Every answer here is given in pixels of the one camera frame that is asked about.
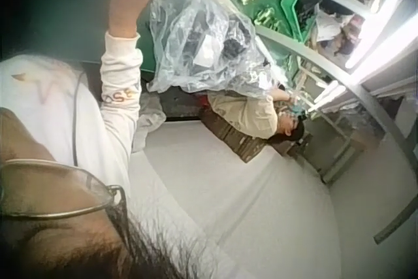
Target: eyeglasses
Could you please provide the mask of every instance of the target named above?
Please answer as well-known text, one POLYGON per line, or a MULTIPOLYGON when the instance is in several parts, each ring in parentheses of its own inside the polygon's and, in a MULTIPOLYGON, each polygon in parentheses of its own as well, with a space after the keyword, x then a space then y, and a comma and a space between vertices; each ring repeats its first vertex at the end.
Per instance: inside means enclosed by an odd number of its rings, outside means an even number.
POLYGON ((11 220, 68 219, 121 207, 128 235, 125 191, 90 172, 54 161, 15 159, 0 166, 0 216, 11 220))

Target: wooden box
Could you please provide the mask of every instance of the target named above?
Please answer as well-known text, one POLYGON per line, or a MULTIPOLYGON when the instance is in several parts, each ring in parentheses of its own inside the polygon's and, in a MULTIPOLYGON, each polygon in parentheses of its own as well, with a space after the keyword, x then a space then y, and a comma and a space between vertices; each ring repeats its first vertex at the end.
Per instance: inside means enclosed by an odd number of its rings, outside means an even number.
POLYGON ((266 146, 265 140, 253 138, 237 131, 209 108, 201 111, 200 118, 202 123, 219 140, 228 145, 244 163, 251 161, 266 146))

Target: glasses frame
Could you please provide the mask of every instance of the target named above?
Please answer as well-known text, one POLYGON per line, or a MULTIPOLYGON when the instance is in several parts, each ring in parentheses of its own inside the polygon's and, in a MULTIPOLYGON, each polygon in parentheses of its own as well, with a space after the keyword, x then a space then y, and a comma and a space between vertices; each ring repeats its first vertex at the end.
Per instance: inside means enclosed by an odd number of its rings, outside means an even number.
MULTIPOLYGON (((91 214, 94 212, 98 212, 100 210, 106 210, 107 208, 117 207, 120 206, 122 208, 123 214, 123 229, 125 232, 123 236, 124 238, 129 234, 129 220, 128 220, 128 212, 127 212, 127 200, 126 200, 126 193, 125 190, 121 186, 111 185, 106 186, 103 182, 101 182, 96 176, 91 174, 90 172, 73 166, 62 165, 55 161, 46 161, 46 160, 39 160, 39 159, 11 159, 0 165, 0 174, 6 166, 9 165, 44 165, 47 167, 52 167, 56 169, 67 169, 69 171, 81 171, 82 173, 86 174, 87 182, 86 186, 90 188, 92 178, 96 179, 97 183, 104 189, 104 191, 108 192, 108 196, 110 196, 110 200, 107 201, 105 204, 101 204, 98 206, 92 206, 85 209, 80 210, 73 210, 70 212, 60 212, 56 214, 20 214, 20 213, 11 213, 11 214, 4 214, 0 211, 0 217, 7 218, 10 220, 42 220, 42 221, 50 221, 50 220, 60 220, 60 219, 69 219, 74 217, 79 217, 87 214, 91 214), (115 202, 115 198, 117 194, 120 194, 120 201, 118 203, 115 202)), ((0 205, 3 201, 4 191, 1 188, 0 193, 0 205)))

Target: man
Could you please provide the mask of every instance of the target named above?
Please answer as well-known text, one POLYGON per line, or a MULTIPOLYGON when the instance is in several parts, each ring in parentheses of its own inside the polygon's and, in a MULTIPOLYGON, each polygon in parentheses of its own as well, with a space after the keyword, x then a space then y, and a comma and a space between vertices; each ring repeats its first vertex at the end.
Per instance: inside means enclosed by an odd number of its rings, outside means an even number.
POLYGON ((187 252, 173 261, 164 241, 127 221, 123 202, 139 112, 137 19, 148 1, 110 1, 101 108, 66 63, 0 63, 2 278, 198 278, 187 252))
POLYGON ((274 89, 262 99, 209 92, 208 102, 239 132, 272 142, 299 141, 304 134, 302 121, 283 103, 291 104, 292 97, 284 90, 274 89))
POLYGON ((318 1, 319 10, 316 25, 311 34, 312 48, 320 50, 332 43, 335 55, 350 55, 354 50, 354 45, 346 35, 344 28, 354 17, 354 12, 333 0, 318 1))

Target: clear plastic wrap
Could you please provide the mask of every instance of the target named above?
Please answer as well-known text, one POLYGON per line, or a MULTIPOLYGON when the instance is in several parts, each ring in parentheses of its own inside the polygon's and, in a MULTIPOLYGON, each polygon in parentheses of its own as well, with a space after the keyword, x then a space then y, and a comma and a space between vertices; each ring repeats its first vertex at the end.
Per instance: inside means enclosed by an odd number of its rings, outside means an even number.
POLYGON ((150 91, 179 86, 260 97, 277 84, 249 18, 216 0, 153 0, 150 29, 157 62, 150 91))

